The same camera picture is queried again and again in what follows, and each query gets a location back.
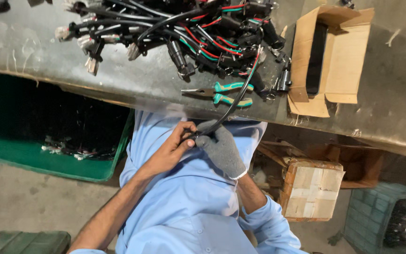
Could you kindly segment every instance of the concrete floor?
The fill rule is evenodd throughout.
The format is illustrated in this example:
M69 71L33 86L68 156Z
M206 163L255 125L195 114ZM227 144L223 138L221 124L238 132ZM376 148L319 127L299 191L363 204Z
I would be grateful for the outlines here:
M0 164L0 230L64 230L74 238L87 220L116 193L117 181L88 183L39 174ZM327 238L343 230L350 190L341 190L329 222L293 222L292 231L304 251L355 253L342 239L336 246ZM109 249L114 249L115 240Z

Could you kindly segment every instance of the person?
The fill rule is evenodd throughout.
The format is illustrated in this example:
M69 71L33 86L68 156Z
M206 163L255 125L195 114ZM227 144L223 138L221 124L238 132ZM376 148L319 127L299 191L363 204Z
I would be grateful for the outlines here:
M247 174L267 123L229 121L212 137L185 118L135 111L121 189L86 223L68 253L302 254L281 207ZM239 216L236 190L245 217ZM253 247L242 230L251 230Z

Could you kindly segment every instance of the green pliers handle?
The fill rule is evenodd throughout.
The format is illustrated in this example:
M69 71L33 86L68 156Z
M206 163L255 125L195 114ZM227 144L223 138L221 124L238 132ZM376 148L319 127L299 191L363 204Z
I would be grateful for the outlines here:
M234 82L231 84L221 85L219 82L216 82L214 89L216 90L216 92L225 92L236 88L241 88L243 84L243 82ZM247 86L247 89L253 91L253 86L249 84Z
M225 96L225 95L221 95L221 94L215 94L214 95L214 104L219 103L220 101L228 103L229 105L233 104L234 99ZM244 98L242 101L240 101L236 107L247 107L250 106L253 103L251 98Z

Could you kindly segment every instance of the gray knit glove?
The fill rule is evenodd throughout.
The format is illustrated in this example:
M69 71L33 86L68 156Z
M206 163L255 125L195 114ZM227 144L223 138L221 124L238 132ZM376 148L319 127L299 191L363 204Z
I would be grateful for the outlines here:
M197 130L203 131L216 121L211 120L197 125ZM223 125L214 133L215 139L209 136L199 136L195 140L197 147L202 147L217 168L223 170L232 180L237 180L247 173L244 162L240 159L239 150L233 135Z

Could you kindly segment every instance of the cardboard box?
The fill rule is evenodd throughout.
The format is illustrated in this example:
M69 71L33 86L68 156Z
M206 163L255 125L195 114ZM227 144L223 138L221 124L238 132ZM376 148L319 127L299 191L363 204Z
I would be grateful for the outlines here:
M330 220L343 175L339 163L292 158L280 192L281 214L290 222Z
M325 98L357 103L359 79L374 9L320 6L297 20L288 93L290 110L299 115L330 117ZM306 75L316 21L328 25L319 94L308 97Z
M346 172L341 188L373 188L379 182L385 151L375 147L314 144L306 153L311 159L340 163Z

